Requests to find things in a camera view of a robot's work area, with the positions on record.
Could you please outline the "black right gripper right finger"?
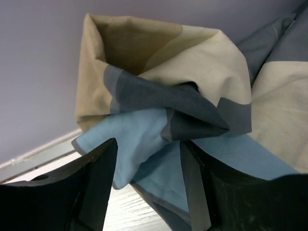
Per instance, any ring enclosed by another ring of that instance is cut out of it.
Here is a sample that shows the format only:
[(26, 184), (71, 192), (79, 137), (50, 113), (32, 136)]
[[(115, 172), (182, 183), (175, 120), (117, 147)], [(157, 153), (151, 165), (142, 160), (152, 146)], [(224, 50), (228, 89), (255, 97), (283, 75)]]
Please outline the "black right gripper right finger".
[(308, 176), (263, 180), (211, 157), (192, 141), (180, 143), (194, 231), (305, 231)]

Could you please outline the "striped blue beige cloth placemat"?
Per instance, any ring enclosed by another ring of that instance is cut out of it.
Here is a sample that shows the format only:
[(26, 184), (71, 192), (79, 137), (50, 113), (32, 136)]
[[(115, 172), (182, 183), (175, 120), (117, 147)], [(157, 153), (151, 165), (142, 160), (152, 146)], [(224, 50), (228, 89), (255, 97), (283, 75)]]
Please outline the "striped blue beige cloth placemat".
[(132, 16), (84, 18), (75, 110), (86, 154), (110, 138), (128, 184), (173, 231), (190, 231), (180, 142), (271, 180), (308, 171), (308, 9), (234, 44), (221, 30)]

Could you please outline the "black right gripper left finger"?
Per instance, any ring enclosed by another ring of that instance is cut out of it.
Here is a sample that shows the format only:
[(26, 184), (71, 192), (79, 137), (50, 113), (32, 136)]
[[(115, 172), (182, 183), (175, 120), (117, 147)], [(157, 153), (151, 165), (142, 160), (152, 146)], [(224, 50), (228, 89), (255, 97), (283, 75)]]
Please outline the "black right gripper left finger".
[(116, 166), (117, 142), (30, 181), (0, 186), (2, 231), (101, 231)]

